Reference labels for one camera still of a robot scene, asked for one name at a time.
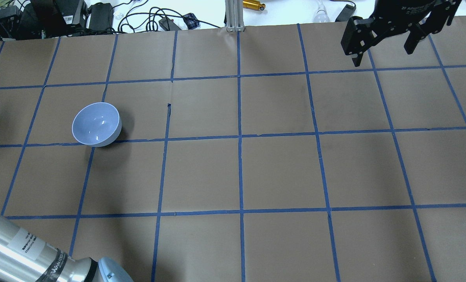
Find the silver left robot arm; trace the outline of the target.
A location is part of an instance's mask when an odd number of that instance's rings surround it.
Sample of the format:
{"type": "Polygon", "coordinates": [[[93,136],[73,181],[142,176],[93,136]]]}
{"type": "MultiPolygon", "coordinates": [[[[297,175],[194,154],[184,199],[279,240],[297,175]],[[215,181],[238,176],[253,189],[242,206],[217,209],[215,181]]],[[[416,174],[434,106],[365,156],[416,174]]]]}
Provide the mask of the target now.
{"type": "Polygon", "coordinates": [[[109,257],[75,260],[0,215],[0,282],[131,282],[109,257]]]}

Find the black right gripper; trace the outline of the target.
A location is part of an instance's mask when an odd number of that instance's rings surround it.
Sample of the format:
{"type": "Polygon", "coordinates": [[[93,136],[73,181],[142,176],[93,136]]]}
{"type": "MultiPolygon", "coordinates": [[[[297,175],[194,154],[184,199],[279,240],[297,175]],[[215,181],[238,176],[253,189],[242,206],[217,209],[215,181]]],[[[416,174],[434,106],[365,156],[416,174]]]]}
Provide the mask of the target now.
{"type": "Polygon", "coordinates": [[[378,37],[392,37],[410,31],[403,48],[413,54],[428,34],[450,26],[460,0],[377,0],[370,18],[352,16],[347,21],[341,46],[355,67],[364,53],[378,44],[378,37]]]}

